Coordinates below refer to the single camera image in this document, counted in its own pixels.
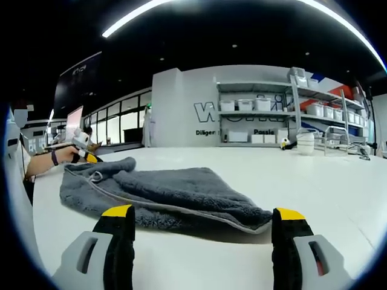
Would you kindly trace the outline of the person's left hand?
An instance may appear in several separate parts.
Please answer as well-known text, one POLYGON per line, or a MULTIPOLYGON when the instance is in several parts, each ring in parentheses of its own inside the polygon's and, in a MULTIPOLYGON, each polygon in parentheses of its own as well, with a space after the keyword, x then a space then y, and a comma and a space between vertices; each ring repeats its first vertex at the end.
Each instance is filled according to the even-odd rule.
POLYGON ((59 164, 77 163, 80 160, 79 150, 74 146, 67 146, 56 150, 56 158, 59 164))

